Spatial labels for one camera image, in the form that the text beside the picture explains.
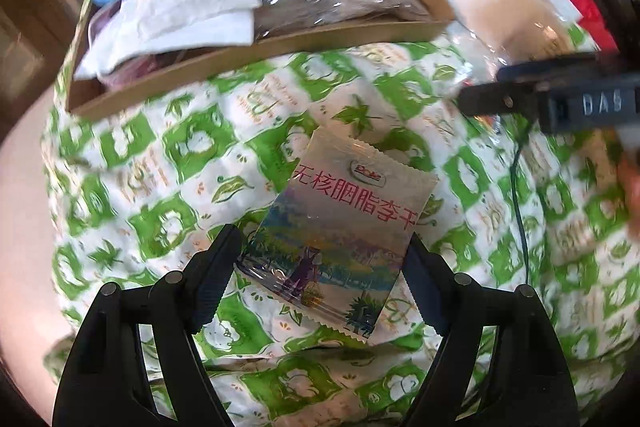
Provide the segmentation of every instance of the cardboard tray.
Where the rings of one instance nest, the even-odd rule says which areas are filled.
[[[121,90],[107,92],[97,78],[73,80],[73,72],[88,49],[87,26],[96,8],[87,10],[80,21],[80,41],[68,75],[66,110],[100,120],[151,96],[203,80],[213,74],[235,70],[252,62],[292,52],[317,52],[361,46],[372,42],[423,42],[439,35],[454,19],[447,0],[420,0],[436,22],[399,22],[392,17],[319,26],[284,36],[271,37],[251,46],[191,50],[186,60],[155,71]]]

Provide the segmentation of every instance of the logo on packet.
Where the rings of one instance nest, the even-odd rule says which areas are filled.
[[[362,183],[373,185],[375,187],[384,187],[386,177],[381,172],[376,172],[360,163],[358,160],[352,160],[350,165],[351,175]]]

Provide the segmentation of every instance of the green checkered pattern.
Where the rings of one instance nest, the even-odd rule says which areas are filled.
[[[577,27],[570,34],[591,44]],[[42,143],[57,230],[53,279],[74,327],[104,282],[136,287],[183,269],[225,223],[253,232],[319,125],[439,176],[417,232],[454,270],[502,289],[524,281],[509,179],[517,126],[508,125],[496,145],[438,95],[467,70],[447,36],[275,57],[194,78],[97,123],[63,110],[77,43],[78,36]],[[546,138],[534,131],[517,175],[532,283],[581,407],[615,384],[638,336],[640,251],[626,233],[619,157],[619,144],[602,132]],[[141,336],[154,397],[171,414],[150,328]],[[367,345],[237,274],[213,322],[196,336],[238,426],[398,418],[439,342],[403,277]],[[69,345],[47,357],[58,376]],[[470,389],[486,373],[491,350],[488,330]]]

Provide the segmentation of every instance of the dried plum package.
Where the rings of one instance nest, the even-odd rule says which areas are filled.
[[[309,318],[366,341],[436,181],[318,128],[238,267]]]

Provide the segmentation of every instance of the black cable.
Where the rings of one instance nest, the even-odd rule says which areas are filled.
[[[510,174],[511,174],[511,199],[513,199],[513,208],[516,211],[516,222],[518,224],[518,231],[520,232],[520,242],[522,243],[522,256],[524,258],[524,282],[525,284],[529,284],[529,247],[527,246],[527,235],[524,231],[524,225],[522,223],[522,214],[520,213],[520,204],[518,203],[518,191],[516,190],[516,174],[518,172],[518,162],[520,160],[520,154],[522,153],[522,149],[529,141],[529,134],[531,133],[531,128],[533,127],[533,122],[530,121],[527,123],[522,135],[518,138],[517,141],[517,149],[515,156],[513,157],[513,163],[511,164]]]

